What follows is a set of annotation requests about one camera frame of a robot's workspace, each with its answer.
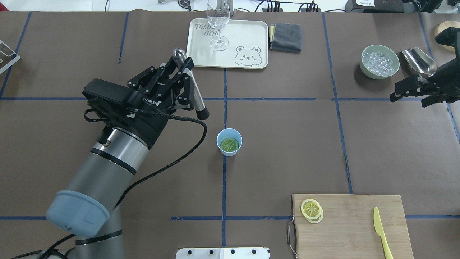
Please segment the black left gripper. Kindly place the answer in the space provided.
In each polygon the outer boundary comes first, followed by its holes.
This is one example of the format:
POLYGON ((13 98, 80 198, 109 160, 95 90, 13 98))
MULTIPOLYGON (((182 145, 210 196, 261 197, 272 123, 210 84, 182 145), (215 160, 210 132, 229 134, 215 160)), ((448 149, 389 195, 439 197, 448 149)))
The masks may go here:
POLYGON ((191 82, 193 67, 192 58, 170 58, 158 68, 148 67, 128 80, 127 87, 109 87, 108 97, 115 102, 113 125, 140 138, 150 150, 164 130, 168 119, 147 115, 160 111, 145 101, 145 94, 166 94, 171 90, 174 110, 194 110, 194 86, 191 82))

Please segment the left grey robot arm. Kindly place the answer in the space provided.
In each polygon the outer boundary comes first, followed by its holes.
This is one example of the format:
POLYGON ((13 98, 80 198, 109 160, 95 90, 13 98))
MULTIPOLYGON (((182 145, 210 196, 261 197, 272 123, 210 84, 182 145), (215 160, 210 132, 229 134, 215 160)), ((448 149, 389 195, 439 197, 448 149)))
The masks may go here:
POLYGON ((83 90, 105 127, 82 166, 47 210, 51 223, 75 235, 73 259, 123 259, 120 204, 148 151, 177 109, 193 110, 193 60, 172 57, 128 81, 93 79, 83 90))

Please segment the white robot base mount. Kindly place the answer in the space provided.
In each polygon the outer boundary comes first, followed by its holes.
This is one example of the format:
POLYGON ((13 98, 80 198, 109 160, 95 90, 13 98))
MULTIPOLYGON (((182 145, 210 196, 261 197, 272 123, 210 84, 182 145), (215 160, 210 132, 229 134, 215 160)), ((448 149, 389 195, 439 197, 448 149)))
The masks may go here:
POLYGON ((271 253, 264 247, 207 247, 183 248, 176 259, 270 259, 271 253))

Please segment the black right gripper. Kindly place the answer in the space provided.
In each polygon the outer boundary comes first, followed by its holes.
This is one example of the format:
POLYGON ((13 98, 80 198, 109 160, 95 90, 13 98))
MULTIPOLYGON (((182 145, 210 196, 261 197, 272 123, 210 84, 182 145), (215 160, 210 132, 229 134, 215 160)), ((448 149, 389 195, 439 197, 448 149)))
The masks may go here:
POLYGON ((439 67, 437 72, 430 77, 430 82, 421 76, 409 76, 395 83, 394 88, 394 93, 390 94, 390 102, 396 102, 405 97, 428 95, 421 100, 423 108, 442 102, 453 103, 460 98, 459 60, 453 59, 439 67))

